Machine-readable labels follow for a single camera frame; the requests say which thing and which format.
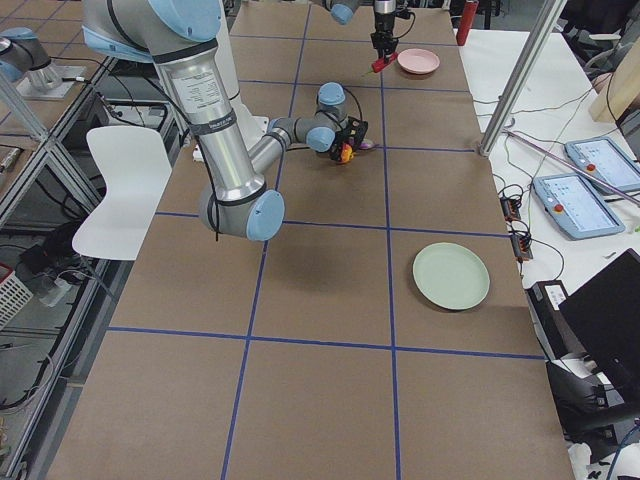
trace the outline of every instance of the orange object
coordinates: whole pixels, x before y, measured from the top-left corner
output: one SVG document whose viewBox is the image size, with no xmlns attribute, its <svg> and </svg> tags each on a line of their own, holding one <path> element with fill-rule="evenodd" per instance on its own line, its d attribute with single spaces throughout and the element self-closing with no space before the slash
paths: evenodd
<svg viewBox="0 0 640 480">
<path fill-rule="evenodd" d="M 476 16 L 476 10 L 478 10 L 478 0 L 467 0 L 464 4 L 462 18 L 460 19 L 458 33 L 456 34 L 456 41 L 459 46 L 467 43 L 467 36 L 469 35 L 469 30 L 471 30 L 473 19 Z"/>
<path fill-rule="evenodd" d="M 344 165 L 345 163 L 349 163 L 353 158 L 353 148 L 348 143 L 345 143 L 342 146 L 342 151 L 340 152 L 340 165 Z"/>
</svg>

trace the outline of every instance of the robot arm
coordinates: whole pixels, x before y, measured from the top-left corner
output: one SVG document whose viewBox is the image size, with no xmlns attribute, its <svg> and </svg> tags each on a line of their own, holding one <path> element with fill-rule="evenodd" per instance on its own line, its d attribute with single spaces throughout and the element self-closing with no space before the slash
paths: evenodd
<svg viewBox="0 0 640 480">
<path fill-rule="evenodd" d="M 341 25 L 347 25 L 359 6 L 359 0 L 323 0 L 323 6 L 331 11 L 331 16 Z M 393 35 L 396 17 L 407 20 L 413 13 L 408 7 L 398 8 L 396 0 L 374 0 L 375 32 L 371 34 L 371 43 L 378 52 L 378 60 L 371 65 L 375 73 L 393 62 L 398 54 L 398 37 Z"/>
<path fill-rule="evenodd" d="M 38 37 L 24 27 L 0 32 L 0 71 L 11 82 L 27 73 L 33 87 L 43 92 L 62 84 L 62 78 Z"/>
<path fill-rule="evenodd" d="M 84 0 L 83 5 L 87 45 L 106 55 L 153 63 L 165 91 L 184 113 L 211 180 L 200 201 L 205 225 L 250 240 L 273 237 L 282 224 L 284 201 L 267 189 L 263 173 L 291 143 L 304 141 L 316 151 L 331 148 L 335 132 L 349 127 L 342 87 L 323 86 L 314 117 L 277 120 L 248 151 L 216 62 L 219 49 L 228 48 L 218 42 L 228 42 L 226 25 L 219 35 L 221 2 Z"/>
</svg>

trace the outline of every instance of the black monitor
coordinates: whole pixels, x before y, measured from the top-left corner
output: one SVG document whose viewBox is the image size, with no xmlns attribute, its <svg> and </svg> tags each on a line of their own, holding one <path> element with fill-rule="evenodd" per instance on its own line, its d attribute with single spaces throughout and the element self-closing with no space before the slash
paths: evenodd
<svg viewBox="0 0 640 480">
<path fill-rule="evenodd" d="M 625 402 L 640 401 L 640 255 L 629 249 L 560 304 Z"/>
</svg>

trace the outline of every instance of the white desk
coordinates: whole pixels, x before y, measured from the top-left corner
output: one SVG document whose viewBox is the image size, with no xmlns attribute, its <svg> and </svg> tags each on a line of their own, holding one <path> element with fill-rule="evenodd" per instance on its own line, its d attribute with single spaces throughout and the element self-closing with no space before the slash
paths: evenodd
<svg viewBox="0 0 640 480">
<path fill-rule="evenodd" d="M 481 101 L 497 100 L 511 74 L 513 66 L 527 38 L 525 32 L 504 32 L 472 30 L 467 44 L 460 49 L 462 61 L 469 81 L 473 98 Z M 575 99 L 591 88 L 578 62 L 569 50 L 560 34 L 552 34 L 541 57 L 538 59 L 527 83 L 518 99 L 514 111 L 557 107 Z M 580 140 L 611 132 L 612 123 L 596 123 L 591 119 L 588 109 L 596 93 L 591 92 L 580 105 L 575 118 L 558 139 L 561 142 Z M 513 130 L 520 130 L 541 139 L 555 140 L 567 121 L 576 112 L 579 101 L 570 103 L 558 110 L 514 115 Z M 476 113 L 491 113 L 494 105 L 475 103 Z M 480 127 L 484 130 L 489 116 L 480 116 Z M 623 136 L 615 131 L 609 135 L 628 153 L 631 150 Z M 517 183 L 527 187 L 531 180 L 507 163 L 504 148 L 505 136 L 502 136 L 491 152 L 490 160 L 494 173 L 502 176 L 507 183 Z M 536 142 L 549 148 L 551 144 Z M 508 149 L 512 163 L 515 163 L 532 175 L 536 172 L 542 155 L 524 146 L 517 140 L 508 140 Z M 562 146 L 554 145 L 552 151 L 562 156 Z M 565 173 L 569 170 L 554 160 L 545 160 L 538 176 Z M 498 189 L 502 182 L 496 180 Z M 533 238 L 553 245 L 565 258 L 565 269 L 560 277 L 569 294 L 602 270 L 618 254 L 629 247 L 640 250 L 640 233 L 634 229 L 640 225 L 640 209 L 627 201 L 610 204 L 614 212 L 625 223 L 624 233 L 589 240 L 568 240 L 544 212 L 537 199 L 533 199 L 529 210 L 529 197 L 524 197 L 521 208 L 523 219 L 531 227 Z M 534 243 L 534 259 L 524 263 L 523 285 L 529 288 L 535 282 L 553 279 L 560 271 L 559 255 L 550 248 Z"/>
</svg>

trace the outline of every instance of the metal pole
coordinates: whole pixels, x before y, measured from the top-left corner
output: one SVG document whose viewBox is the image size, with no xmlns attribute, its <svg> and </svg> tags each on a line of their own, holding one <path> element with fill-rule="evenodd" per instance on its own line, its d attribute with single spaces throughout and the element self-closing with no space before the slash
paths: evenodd
<svg viewBox="0 0 640 480">
<path fill-rule="evenodd" d="M 511 114 L 513 106 L 566 3 L 567 0 L 546 0 L 542 6 L 542 10 L 527 38 L 527 42 L 522 48 L 520 58 L 516 62 L 516 66 L 480 142 L 478 149 L 480 155 L 488 157 L 491 153 L 505 126 L 507 117 Z"/>
<path fill-rule="evenodd" d="M 7 107 L 18 117 L 18 120 L 20 120 L 25 128 L 29 130 L 29 133 L 34 139 L 41 142 L 47 139 L 49 132 L 46 127 L 2 72 L 0 72 L 0 100 L 7 104 Z"/>
<path fill-rule="evenodd" d="M 520 142 L 524 143 L 525 145 L 528 145 L 529 147 L 533 148 L 534 150 L 537 150 L 540 153 L 544 153 L 547 157 L 554 159 L 556 162 L 561 163 L 565 167 L 569 168 L 570 170 L 573 170 L 574 172 L 576 172 L 577 174 L 585 177 L 589 181 L 597 183 L 598 185 L 606 188 L 607 190 L 611 191 L 612 193 L 615 193 L 616 195 L 620 195 L 625 200 L 629 200 L 630 202 L 634 203 L 636 206 L 640 207 L 640 200 L 638 200 L 637 198 L 632 197 L 631 195 L 627 195 L 622 190 L 614 187 L 613 185 L 605 182 L 604 180 L 600 180 L 599 178 L 596 178 L 593 175 L 590 175 L 590 174 L 584 172 L 583 170 L 580 170 L 575 165 L 565 161 L 564 159 L 558 157 L 557 155 L 554 155 L 553 153 L 545 150 L 544 148 L 536 145 L 535 143 L 527 140 L 526 138 L 521 137 L 520 135 L 516 135 L 515 133 L 510 132 L 509 130 L 504 130 L 504 133 L 506 133 L 507 135 L 509 135 L 512 138 L 515 138 L 515 139 L 519 140 Z"/>
</svg>

